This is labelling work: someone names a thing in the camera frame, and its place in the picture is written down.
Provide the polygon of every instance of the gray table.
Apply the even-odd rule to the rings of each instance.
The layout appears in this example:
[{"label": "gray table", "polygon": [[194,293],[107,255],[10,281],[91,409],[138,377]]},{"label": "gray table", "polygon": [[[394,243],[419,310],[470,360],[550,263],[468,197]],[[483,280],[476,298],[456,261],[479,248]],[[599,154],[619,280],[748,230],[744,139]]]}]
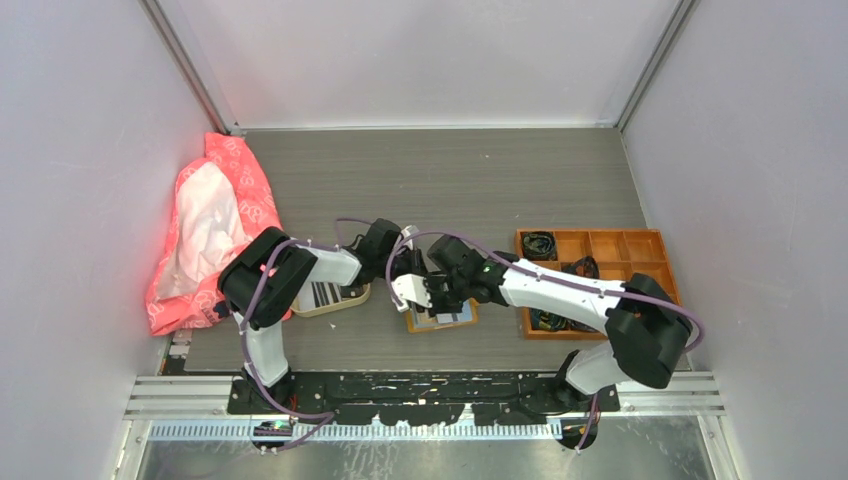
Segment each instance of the gray table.
[{"label": "gray table", "polygon": [[[461,231],[507,251],[522,227],[645,226],[613,129],[256,131],[247,141],[286,231],[316,242],[335,243],[339,216]],[[352,240],[363,228],[344,231]],[[591,346],[525,340],[515,309],[484,305],[479,318],[410,334],[375,283],[362,306],[287,321],[285,349],[296,370],[548,370]],[[234,322],[194,332],[187,370],[241,362]]]}]

